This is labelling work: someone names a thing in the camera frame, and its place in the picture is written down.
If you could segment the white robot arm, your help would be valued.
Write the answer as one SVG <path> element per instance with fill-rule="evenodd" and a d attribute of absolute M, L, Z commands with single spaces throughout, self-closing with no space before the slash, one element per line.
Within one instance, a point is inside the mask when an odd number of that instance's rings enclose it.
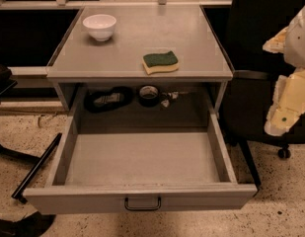
<path fill-rule="evenodd" d="M 282 136 L 305 113 L 305 6 L 265 42 L 263 50 L 282 53 L 284 61 L 295 68 L 288 77 L 278 77 L 264 127 L 267 134 Z"/>

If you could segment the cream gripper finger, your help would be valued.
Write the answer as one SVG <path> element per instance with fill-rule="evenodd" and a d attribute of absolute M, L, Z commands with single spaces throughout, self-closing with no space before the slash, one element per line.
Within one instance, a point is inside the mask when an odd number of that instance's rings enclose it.
<path fill-rule="evenodd" d="M 264 130 L 271 136 L 282 136 L 304 113 L 305 69 L 297 68 L 288 77 L 278 77 Z"/>
<path fill-rule="evenodd" d="M 263 50 L 270 53 L 284 53 L 287 27 L 279 31 L 274 37 L 267 40 L 263 45 Z"/>

